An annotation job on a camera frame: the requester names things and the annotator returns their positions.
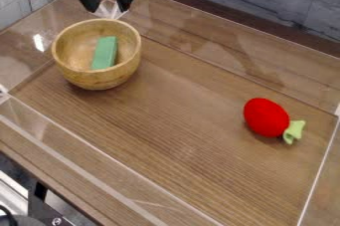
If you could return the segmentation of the clear acrylic tray wall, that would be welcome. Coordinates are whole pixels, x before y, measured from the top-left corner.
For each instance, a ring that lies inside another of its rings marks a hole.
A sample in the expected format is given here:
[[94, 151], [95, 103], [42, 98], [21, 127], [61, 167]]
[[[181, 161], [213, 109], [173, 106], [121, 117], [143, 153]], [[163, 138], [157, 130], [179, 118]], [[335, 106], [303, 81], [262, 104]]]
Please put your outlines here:
[[0, 151], [103, 226], [223, 226], [2, 86]]

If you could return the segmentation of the green rectangular block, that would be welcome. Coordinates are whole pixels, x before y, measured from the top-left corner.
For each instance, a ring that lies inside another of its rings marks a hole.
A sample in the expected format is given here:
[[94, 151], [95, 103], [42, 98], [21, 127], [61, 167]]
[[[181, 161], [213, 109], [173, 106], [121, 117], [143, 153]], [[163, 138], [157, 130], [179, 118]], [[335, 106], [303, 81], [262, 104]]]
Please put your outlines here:
[[101, 70], [110, 68], [117, 63], [119, 41], [115, 36], [103, 37], [98, 41], [91, 68]]

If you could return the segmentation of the brown wooden bowl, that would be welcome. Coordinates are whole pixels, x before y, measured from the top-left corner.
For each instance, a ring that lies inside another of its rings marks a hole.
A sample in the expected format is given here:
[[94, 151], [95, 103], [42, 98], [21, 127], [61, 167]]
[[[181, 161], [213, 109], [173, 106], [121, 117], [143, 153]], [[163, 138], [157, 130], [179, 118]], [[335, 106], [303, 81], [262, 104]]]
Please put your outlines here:
[[86, 90], [107, 90], [125, 83], [139, 68], [142, 35], [121, 20], [82, 21], [58, 35], [53, 56], [69, 82]]

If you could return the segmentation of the clear acrylic corner bracket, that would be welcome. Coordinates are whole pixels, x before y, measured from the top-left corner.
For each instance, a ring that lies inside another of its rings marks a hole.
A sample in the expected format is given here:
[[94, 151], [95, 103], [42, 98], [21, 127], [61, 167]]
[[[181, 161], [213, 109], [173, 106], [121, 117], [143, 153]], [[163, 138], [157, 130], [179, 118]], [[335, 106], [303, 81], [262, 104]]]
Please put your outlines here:
[[122, 11], [119, 3], [115, 0], [103, 0], [101, 6], [94, 13], [94, 15], [99, 18], [115, 19], [119, 20], [127, 11]]

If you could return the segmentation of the red plush strawberry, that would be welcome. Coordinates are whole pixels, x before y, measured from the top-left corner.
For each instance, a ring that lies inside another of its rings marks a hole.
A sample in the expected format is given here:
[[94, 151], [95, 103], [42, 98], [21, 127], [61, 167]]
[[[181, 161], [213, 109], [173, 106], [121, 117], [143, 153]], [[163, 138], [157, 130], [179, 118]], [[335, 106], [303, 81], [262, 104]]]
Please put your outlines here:
[[266, 98], [251, 99], [243, 107], [249, 128], [265, 137], [283, 137], [287, 144], [303, 137], [307, 122], [293, 120], [285, 107]]

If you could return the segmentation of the black table leg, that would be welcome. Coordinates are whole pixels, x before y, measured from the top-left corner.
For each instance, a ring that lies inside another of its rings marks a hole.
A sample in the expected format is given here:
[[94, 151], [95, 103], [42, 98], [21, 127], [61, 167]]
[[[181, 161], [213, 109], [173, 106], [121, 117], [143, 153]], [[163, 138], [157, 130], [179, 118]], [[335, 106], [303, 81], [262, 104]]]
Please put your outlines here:
[[35, 215], [46, 205], [49, 188], [37, 181], [29, 192], [29, 214]]

